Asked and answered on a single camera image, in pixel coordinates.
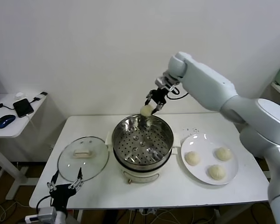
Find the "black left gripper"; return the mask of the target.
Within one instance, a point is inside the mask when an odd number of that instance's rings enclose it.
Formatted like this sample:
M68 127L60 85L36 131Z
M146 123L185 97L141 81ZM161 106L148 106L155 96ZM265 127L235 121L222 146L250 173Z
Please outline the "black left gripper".
M51 181L47 182L50 196L53 198L53 207L56 209L66 209L70 197L76 194L76 189L80 189L84 183L82 168L79 169L77 179L72 184L56 185L59 171L52 176Z

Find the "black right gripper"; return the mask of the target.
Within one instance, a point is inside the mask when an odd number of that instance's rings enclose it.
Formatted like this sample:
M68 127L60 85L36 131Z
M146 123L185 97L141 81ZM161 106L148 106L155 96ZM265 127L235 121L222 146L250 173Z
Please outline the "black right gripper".
M156 103L155 108L152 110L151 114L156 114L159 112L163 106L166 104L165 97L168 94L168 90L163 88L163 89L156 89L156 90L151 90L148 95L146 96L146 101L145 105L148 105L151 101L151 99Z

